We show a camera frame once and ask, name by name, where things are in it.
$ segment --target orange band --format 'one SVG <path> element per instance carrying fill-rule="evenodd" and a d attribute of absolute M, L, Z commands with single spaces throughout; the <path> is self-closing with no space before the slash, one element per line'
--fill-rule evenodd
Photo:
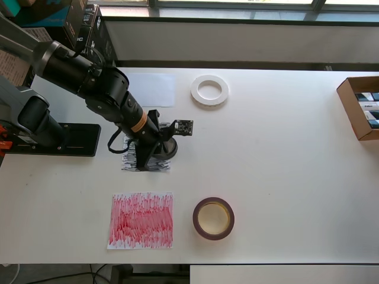
<path fill-rule="evenodd" d="M 136 133 L 136 132 L 140 131 L 142 129 L 142 127 L 145 125 L 146 121 L 147 121 L 147 114 L 145 112 L 143 112 L 140 121 L 135 126 L 133 126 L 131 128 L 132 132 Z"/>

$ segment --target windowsill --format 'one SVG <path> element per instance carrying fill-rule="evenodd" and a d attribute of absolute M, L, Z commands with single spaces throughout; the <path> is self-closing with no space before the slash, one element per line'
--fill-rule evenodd
<path fill-rule="evenodd" d="M 377 12 L 327 11 L 264 11 L 252 9 L 203 9 L 104 6 L 101 13 L 106 21 L 208 22 L 273 25 L 330 25 L 378 27 Z"/>

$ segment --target cardboard box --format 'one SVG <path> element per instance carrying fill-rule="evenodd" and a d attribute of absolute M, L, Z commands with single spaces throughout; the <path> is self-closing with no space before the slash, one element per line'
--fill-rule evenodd
<path fill-rule="evenodd" d="M 372 129 L 358 103 L 355 93 L 378 92 L 379 77 L 350 77 L 338 88 L 337 93 L 348 114 L 354 133 L 359 141 L 379 139 L 379 129 Z"/>
<path fill-rule="evenodd" d="M 50 37 L 74 49 L 87 0 L 36 0 L 15 17 L 22 28 L 44 27 Z"/>
<path fill-rule="evenodd" d="M 94 29 L 91 27 L 82 26 L 75 51 L 82 50 L 85 46 L 97 49 L 104 56 L 107 63 L 115 60 L 115 55 L 113 55 L 114 49 L 110 39 L 96 35 Z M 81 55 L 94 63 L 100 63 L 98 56 L 91 49 L 83 49 Z"/>
<path fill-rule="evenodd" d="M 103 40 L 103 50 L 104 56 L 108 61 L 117 60 L 117 55 L 114 50 L 111 37 L 109 36 L 107 27 L 104 25 L 104 28 L 100 31 L 100 37 Z"/>

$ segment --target white tape roll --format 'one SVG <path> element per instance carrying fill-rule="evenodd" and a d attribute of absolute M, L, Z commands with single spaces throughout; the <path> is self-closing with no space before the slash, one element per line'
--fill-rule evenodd
<path fill-rule="evenodd" d="M 206 81 L 210 81 L 210 84 L 218 84 L 221 87 L 221 94 L 216 98 L 206 98 L 205 96 L 200 95 L 199 86 Z M 226 101 L 229 95 L 229 87 L 223 79 L 213 75 L 203 75 L 195 79 L 191 85 L 191 95 L 192 97 L 202 105 L 215 107 L 216 105 L 222 104 Z"/>

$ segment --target blank white paper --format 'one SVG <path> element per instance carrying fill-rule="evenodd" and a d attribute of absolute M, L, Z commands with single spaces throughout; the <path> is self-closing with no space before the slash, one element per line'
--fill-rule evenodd
<path fill-rule="evenodd" d="M 175 104 L 175 75 L 125 73 L 129 92 L 141 107 L 173 107 Z"/>

